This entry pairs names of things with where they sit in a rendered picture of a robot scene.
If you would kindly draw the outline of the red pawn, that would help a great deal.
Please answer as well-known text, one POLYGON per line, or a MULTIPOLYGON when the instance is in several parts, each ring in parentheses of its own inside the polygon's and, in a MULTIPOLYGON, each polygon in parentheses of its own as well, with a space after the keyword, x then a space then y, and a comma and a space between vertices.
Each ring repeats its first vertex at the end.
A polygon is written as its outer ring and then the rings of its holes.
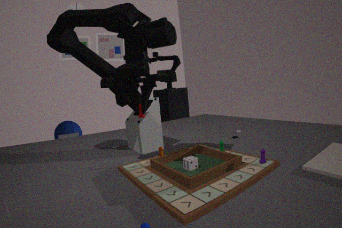
POLYGON ((138 106, 140 109, 139 109, 139 116, 138 118, 144 118, 144 115, 142 114, 142 104, 139 104, 138 106))

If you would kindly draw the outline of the white die with black pips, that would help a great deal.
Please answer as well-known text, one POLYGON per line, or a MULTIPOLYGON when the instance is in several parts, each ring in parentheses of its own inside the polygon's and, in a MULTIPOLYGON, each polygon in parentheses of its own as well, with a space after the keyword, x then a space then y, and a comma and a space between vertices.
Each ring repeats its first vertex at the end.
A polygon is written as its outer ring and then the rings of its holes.
POLYGON ((198 169, 199 168, 198 158, 194 156, 183 158, 183 168, 185 168, 188 171, 198 169))

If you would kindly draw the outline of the green game pawn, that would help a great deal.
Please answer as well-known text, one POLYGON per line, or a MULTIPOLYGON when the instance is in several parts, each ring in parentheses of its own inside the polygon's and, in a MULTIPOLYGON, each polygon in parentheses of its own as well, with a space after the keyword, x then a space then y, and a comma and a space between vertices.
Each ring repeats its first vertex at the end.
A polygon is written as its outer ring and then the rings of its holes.
POLYGON ((224 150, 223 150, 223 144, 224 144, 224 142, 223 142, 223 141, 220 141, 219 144, 220 144, 220 151, 224 151, 224 150))

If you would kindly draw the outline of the purple pawn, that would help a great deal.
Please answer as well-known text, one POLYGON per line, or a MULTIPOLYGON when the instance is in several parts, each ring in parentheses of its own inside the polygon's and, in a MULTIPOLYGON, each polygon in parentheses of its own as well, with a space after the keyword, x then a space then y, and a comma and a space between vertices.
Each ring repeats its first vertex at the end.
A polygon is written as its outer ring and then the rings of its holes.
POLYGON ((260 163, 266 163, 266 159, 265 159, 265 151, 264 149, 261 150, 261 159, 260 159, 260 163))

